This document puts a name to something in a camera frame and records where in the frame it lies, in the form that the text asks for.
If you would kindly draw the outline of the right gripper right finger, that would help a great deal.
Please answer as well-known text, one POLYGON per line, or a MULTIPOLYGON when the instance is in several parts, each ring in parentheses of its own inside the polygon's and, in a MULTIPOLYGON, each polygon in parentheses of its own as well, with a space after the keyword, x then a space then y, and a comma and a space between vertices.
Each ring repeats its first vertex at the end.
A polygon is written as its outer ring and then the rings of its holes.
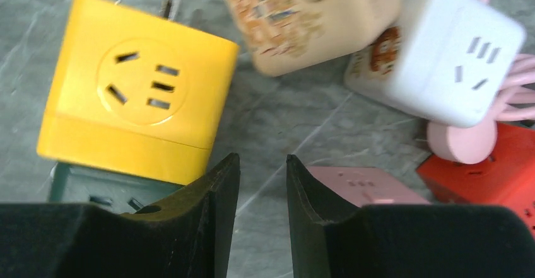
POLYGON ((534 239, 510 209, 357 207, 286 159, 295 277, 533 277, 534 239))

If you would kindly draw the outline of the pink cube socket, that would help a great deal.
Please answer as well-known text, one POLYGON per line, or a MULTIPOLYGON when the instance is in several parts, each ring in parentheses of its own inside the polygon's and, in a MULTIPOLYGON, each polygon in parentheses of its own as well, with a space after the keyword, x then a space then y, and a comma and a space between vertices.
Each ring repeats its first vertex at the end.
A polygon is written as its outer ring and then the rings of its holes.
POLYGON ((391 174, 372 167, 308 166, 318 181, 348 202, 369 204, 429 204, 391 174))

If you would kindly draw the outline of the white cube socket top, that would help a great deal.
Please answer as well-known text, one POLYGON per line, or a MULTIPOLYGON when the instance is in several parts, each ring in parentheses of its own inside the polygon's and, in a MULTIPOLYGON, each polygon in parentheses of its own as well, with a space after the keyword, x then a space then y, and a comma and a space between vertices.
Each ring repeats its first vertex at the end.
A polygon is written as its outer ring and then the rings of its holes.
POLYGON ((403 0, 399 19, 351 56, 344 82, 402 112, 468 128, 486 115, 526 39, 480 0, 403 0))

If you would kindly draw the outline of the dark green cube socket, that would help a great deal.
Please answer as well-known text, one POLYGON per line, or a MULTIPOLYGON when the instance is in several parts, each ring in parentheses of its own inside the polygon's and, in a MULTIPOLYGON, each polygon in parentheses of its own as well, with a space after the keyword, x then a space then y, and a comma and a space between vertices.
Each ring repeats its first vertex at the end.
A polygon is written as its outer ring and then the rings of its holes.
POLYGON ((47 201, 91 202, 117 214, 135 213, 181 187, 150 178, 58 162, 47 201))

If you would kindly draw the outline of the red cube socket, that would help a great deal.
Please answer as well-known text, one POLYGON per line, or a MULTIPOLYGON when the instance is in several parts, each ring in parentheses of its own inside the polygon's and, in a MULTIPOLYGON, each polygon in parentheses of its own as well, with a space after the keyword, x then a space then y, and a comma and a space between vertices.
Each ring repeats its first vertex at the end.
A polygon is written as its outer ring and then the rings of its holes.
POLYGON ((534 130, 499 123, 488 159, 461 165, 432 155, 416 172, 438 201, 508 207, 534 231, 534 130))

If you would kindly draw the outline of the beige cube socket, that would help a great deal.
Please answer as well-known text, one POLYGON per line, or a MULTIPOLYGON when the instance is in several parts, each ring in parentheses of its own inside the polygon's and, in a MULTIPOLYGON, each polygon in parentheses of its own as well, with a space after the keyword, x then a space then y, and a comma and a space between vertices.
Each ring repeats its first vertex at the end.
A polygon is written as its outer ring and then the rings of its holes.
POLYGON ((401 0, 225 0, 256 69, 271 77, 370 45, 401 0))

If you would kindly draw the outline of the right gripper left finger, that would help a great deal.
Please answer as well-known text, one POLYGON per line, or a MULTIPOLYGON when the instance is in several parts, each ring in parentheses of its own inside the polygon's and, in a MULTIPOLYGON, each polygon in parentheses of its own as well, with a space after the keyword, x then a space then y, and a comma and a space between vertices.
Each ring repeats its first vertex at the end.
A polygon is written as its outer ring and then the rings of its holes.
POLYGON ((226 277, 240 158, 129 214, 95 204, 1 205, 2 277, 226 277))

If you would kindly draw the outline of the yellow cube socket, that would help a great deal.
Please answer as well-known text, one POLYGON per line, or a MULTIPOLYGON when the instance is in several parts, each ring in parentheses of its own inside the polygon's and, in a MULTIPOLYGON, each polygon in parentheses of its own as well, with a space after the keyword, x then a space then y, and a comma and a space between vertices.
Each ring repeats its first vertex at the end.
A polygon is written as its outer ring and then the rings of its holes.
POLYGON ((109 0, 73 0, 37 154, 193 182, 206 171, 238 50, 109 0))

